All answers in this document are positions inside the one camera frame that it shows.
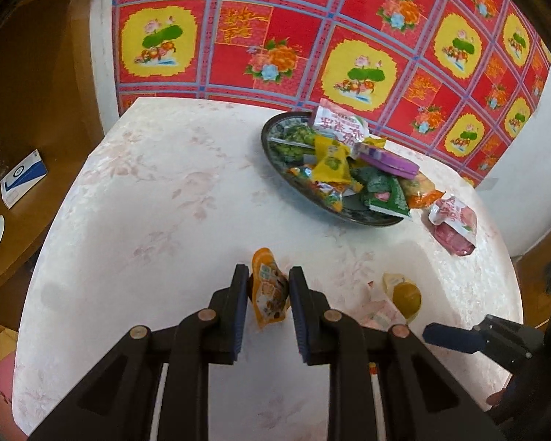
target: wooden cabinet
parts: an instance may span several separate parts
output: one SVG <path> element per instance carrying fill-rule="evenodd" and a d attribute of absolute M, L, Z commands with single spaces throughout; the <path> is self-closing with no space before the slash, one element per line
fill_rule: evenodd
<path fill-rule="evenodd" d="M 48 170 L 12 209 L 0 197 L 5 219 L 0 288 L 40 247 L 69 187 L 103 137 L 88 18 L 89 0 L 23 0 L 0 28 L 0 179 L 34 149 Z M 23 302 L 20 277 L 12 280 L 13 296 L 22 296 Z M 8 300 L 7 293 L 0 294 L 0 303 Z M 22 310 L 20 300 L 15 305 Z"/>

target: blue and white box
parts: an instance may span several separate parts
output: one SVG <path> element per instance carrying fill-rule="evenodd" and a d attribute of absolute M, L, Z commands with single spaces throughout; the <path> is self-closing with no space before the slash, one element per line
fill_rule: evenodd
<path fill-rule="evenodd" d="M 10 209 L 27 191 L 47 175 L 47 168 L 36 149 L 2 178 L 2 200 Z"/>

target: yellow snack packet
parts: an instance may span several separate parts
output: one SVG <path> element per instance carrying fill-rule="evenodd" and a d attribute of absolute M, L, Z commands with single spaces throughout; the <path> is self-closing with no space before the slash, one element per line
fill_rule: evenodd
<path fill-rule="evenodd" d="M 386 142 L 385 137 L 368 136 L 363 140 L 362 144 L 367 144 L 368 146 L 379 147 L 383 149 L 383 147 L 385 146 L 385 142 Z"/>
<path fill-rule="evenodd" d="M 314 137 L 314 151 L 317 164 L 310 176 L 313 182 L 351 183 L 347 162 L 349 148 L 345 144 L 317 134 Z"/>
<path fill-rule="evenodd" d="M 289 307 L 289 282 L 277 267 L 269 248 L 260 248 L 253 254 L 253 291 L 251 303 L 259 328 L 285 319 Z"/>

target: red tile pattern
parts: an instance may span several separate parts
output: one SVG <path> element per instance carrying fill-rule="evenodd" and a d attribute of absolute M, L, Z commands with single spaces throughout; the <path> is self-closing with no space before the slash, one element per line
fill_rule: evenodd
<path fill-rule="evenodd" d="M 509 0 L 114 0 L 113 40 L 121 111 L 139 96 L 280 110 L 328 97 L 474 185 L 551 67 Z"/>

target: wooden furniture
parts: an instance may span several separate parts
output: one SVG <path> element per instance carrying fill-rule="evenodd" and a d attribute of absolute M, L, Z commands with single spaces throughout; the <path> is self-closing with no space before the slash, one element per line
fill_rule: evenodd
<path fill-rule="evenodd" d="M 18 270 L 41 246 L 87 155 L 103 137 L 91 73 L 89 0 L 24 0 L 0 29 L 0 178 L 35 148 L 48 174 L 7 210 L 0 323 L 18 328 Z"/>
<path fill-rule="evenodd" d="M 551 295 L 545 293 L 545 266 L 551 262 L 551 231 L 516 262 L 525 323 L 547 328 Z"/>

